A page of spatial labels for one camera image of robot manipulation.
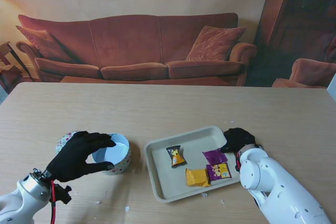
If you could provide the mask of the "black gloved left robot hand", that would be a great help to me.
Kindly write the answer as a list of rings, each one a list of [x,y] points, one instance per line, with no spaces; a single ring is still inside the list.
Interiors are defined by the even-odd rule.
[[[46,167],[48,179],[65,183],[84,175],[110,170],[114,168],[111,162],[88,164],[86,160],[99,149],[114,146],[115,142],[108,134],[79,131]]]

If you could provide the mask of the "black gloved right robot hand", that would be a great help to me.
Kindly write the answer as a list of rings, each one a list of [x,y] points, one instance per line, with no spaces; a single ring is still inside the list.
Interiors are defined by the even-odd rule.
[[[224,132],[226,144],[220,148],[222,153],[237,153],[245,145],[256,144],[255,137],[246,130],[236,127]]]

